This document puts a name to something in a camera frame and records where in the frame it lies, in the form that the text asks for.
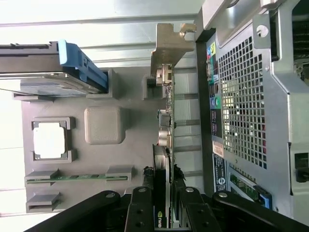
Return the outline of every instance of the pci slot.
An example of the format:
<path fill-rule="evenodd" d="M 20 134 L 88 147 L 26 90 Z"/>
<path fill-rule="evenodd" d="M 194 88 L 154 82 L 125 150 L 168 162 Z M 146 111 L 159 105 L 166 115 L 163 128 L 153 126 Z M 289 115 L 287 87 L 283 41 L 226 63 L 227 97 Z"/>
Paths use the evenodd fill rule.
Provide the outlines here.
<path fill-rule="evenodd" d="M 233 191 L 247 200 L 256 202 L 265 208 L 272 209 L 272 196 L 269 192 L 243 177 L 235 170 L 229 170 L 230 187 Z"/>

